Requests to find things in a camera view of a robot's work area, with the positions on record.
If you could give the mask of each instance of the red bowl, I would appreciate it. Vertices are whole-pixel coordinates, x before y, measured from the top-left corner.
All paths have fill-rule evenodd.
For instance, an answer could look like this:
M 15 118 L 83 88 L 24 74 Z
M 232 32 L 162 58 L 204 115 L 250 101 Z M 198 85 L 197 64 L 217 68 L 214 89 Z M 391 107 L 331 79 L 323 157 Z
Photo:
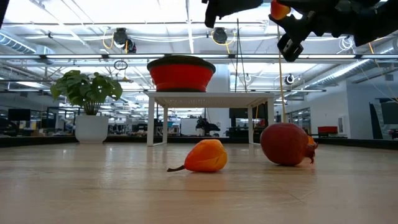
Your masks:
M 216 67 L 201 58 L 171 55 L 148 63 L 156 91 L 206 92 Z

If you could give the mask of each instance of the white planter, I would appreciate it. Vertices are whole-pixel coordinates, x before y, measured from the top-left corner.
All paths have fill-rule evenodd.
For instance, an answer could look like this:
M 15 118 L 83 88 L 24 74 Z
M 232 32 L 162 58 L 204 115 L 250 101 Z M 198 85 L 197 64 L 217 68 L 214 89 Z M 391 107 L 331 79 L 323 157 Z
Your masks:
M 77 116 L 75 136 L 82 144 L 101 144 L 108 135 L 107 116 Z

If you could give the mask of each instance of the white table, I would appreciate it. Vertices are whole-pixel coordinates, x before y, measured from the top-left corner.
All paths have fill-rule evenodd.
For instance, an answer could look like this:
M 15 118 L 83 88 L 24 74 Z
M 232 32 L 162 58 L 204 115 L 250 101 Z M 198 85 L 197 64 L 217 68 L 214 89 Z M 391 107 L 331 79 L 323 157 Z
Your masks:
M 149 115 L 147 145 L 167 143 L 167 118 L 169 108 L 247 108 L 249 120 L 249 143 L 253 141 L 252 108 L 268 102 L 268 124 L 274 124 L 274 94 L 272 93 L 163 93 L 147 92 Z M 163 107 L 163 141 L 154 144 L 155 102 Z

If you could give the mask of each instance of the white table leg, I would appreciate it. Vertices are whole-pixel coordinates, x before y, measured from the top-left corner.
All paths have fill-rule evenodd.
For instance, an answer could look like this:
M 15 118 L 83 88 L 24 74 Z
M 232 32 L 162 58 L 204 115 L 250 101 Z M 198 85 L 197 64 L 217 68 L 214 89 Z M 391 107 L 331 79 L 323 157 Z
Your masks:
M 155 114 L 155 98 L 149 97 L 148 104 L 148 132 L 147 132 L 147 146 L 154 145 L 154 114 Z
M 169 117 L 169 108 L 167 106 L 163 107 L 163 143 L 167 143 L 167 133 L 169 129 L 167 127 L 167 118 Z
M 268 126 L 270 126 L 270 125 L 275 124 L 274 99 L 269 98 L 267 104 L 268 104 Z
M 253 144 L 253 108 L 250 106 L 248 107 L 248 120 L 249 120 L 249 144 Z

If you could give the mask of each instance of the potted plant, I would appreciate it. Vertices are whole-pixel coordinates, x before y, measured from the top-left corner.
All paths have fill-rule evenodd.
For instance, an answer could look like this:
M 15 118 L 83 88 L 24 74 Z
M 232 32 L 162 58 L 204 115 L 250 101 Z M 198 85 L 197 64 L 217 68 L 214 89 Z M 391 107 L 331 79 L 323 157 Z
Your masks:
M 123 89 L 111 77 L 94 73 L 94 78 L 72 70 L 51 86 L 52 97 L 56 100 L 65 95 L 71 105 L 81 106 L 86 115 L 76 117 L 75 136 L 80 143 L 102 143 L 108 135 L 108 117 L 97 116 L 106 97 L 120 99 Z

